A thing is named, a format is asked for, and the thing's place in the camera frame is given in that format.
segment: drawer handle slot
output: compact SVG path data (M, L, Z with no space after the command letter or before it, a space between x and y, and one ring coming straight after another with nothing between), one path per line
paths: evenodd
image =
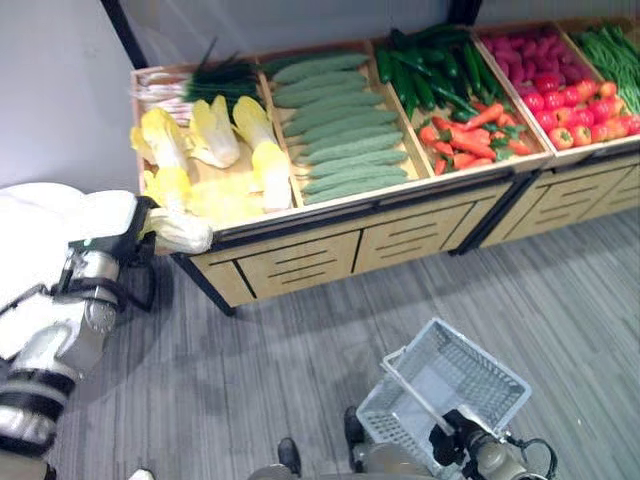
M315 257L316 255L322 255L323 253L327 253L326 250L320 250L319 252L307 253L306 255L300 255L299 257L291 257L285 260L278 260L275 262L276 265L280 265L281 263L293 262L294 260L300 260L302 258Z
M564 205L558 205L553 208L546 208L544 210L540 210L540 213L553 212L554 210L560 210L561 208L573 207L574 205L580 205L581 203L590 202L590 198L586 198L584 200L578 200L577 202L565 203Z
M307 268L318 267L320 265L326 265L327 263L333 263L337 261L338 261L337 259L333 258L331 260L325 260L324 262L318 262L312 265L305 265L304 267L293 268L291 270L285 270L284 272L274 273L272 275L269 275L267 278L279 277L280 275L286 275L287 273L299 272L300 270L306 270Z
M551 217L551 218L546 218L544 220L539 220L536 222L536 225L541 225L543 223L547 223L547 222L553 222L554 220L560 220L561 218L565 218L568 217L569 214L565 213L564 215L556 215L555 217Z
M580 190L574 190L573 192L567 192L567 193L563 193L561 196L562 197L569 197L571 195L575 195L577 193L582 193L582 192L588 192L590 190L596 190L598 187L587 187L587 188L581 188Z
M427 223L426 225L420 225L419 227L407 228L406 230L399 230L397 232L390 233L390 237L395 237L396 235L402 235L403 233L415 232L416 230L421 230L423 228L431 228L438 225L437 223Z
M287 283L299 282L300 280L306 280L307 278L319 277L320 275L324 275L327 272L314 273L312 275L307 275L306 277L294 278L293 280L287 280L282 282L282 285L286 285Z
M413 247L413 248L407 248L406 250L401 250L399 252L395 252L395 253L390 253L388 255L382 255L380 258L391 258L391 257L396 257L398 255L402 255L403 253L409 253L409 252L415 252L416 250L421 250L422 247Z
M417 242L418 240L424 240L425 238L431 238L431 237L437 237L437 236L438 236L438 233L430 233L429 235L422 235L421 237L409 238L408 240L403 240L402 242L383 245L382 247L377 247L376 250L385 250L387 248L397 247L398 245L404 245L405 243Z

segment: black cable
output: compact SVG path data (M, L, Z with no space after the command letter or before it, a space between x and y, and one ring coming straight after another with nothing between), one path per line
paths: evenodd
M547 470L546 477L548 480L553 480L555 478L558 470L558 456L556 455L556 452L553 449L553 447L551 447L551 445L549 445L549 443L547 443L546 440L542 438L532 438L531 440L524 441L524 440L518 440L513 437L507 436L507 442L509 442L511 445L518 447L520 449L520 454L522 455L523 460L527 463L528 463L528 460L527 460L527 454L525 450L529 448L531 445L535 445L535 444L544 445L547 448L547 450L549 450L549 457L550 457L549 468Z

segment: tomato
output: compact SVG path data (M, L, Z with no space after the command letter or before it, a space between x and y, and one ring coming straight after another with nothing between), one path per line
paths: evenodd
M562 91L564 96L564 104L567 107L575 107L580 103L580 92L576 87L567 87Z
M576 108L571 116L571 123L573 125L584 125L585 127L591 127L593 125L594 118L593 113L587 108Z
M556 108L553 115L558 120L559 127L570 127L573 123L573 110L569 107Z
M609 138L609 129L604 123L598 123L591 127L591 142L604 142Z
M593 113L593 119L596 123L602 123L611 117L613 104L607 100L598 100L589 105L589 110Z
M571 136L573 137L574 147L583 147L591 144L591 131L582 125L571 127Z
M573 146L573 137L566 128L554 128L549 133L549 138L558 150L566 150Z
M539 93L530 93L525 95L524 104L531 110L533 113L544 110L544 98Z
M585 78L576 84L576 88L580 93L580 98L584 102L598 91L598 85L590 78Z
M556 74L542 73L533 78L533 84L540 93L552 92L558 90L560 81Z
M545 132L549 132L558 126L558 119L553 113L546 110L536 112L535 117Z
M616 138L626 137L629 133L629 127L627 127L619 118L610 118L604 124L609 130L608 140L614 140Z
M601 97L613 97L617 91L618 87L616 87L616 84L613 82L604 82L598 89Z
M558 92L547 92L544 94L544 105L547 110L556 110L564 106L564 96Z

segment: metal stand leg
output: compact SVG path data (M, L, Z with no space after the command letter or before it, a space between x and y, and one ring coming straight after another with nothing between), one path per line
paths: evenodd
M191 277L198 287L209 297L209 299L216 304L216 306L222 310L227 317L232 317L236 314L235 307L232 307L227 301L222 298L222 295L213 288L206 278L200 273L200 270L196 268L193 262L181 253L174 253L171 258L184 270L184 272Z

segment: carrot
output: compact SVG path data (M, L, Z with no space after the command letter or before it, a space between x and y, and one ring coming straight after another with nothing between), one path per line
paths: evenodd
M431 117L431 122L433 122L438 130L446 130L448 128L451 128L451 126L453 125L450 121L445 120L444 118L437 115Z
M515 127L516 122L511 115L509 115L508 113L503 113L498 117L498 120L496 120L496 125L498 125L499 127Z
M473 130L474 128L481 127L485 123L495 122L500 118L500 115L504 113L504 107L501 103L494 103L484 112L480 112L475 117L471 118L464 124L465 130Z
M464 150L465 152L473 153L479 157L496 158L496 152L494 152L487 145L482 145L475 142L473 139L466 137L454 138L449 143L453 148L458 150Z
M458 170L463 169L467 164L473 163L478 157L470 153L456 153L453 156L453 166Z
M508 146L516 155L531 155L531 149L522 140L511 139Z
M436 158L435 174L442 175L447 169L447 161L442 158Z
M445 155L453 156L453 148L451 145L445 142L436 142L433 144L433 148L435 148L438 152L444 153Z
M431 145L438 141L438 134L433 127L422 127L420 129L420 141L425 145Z

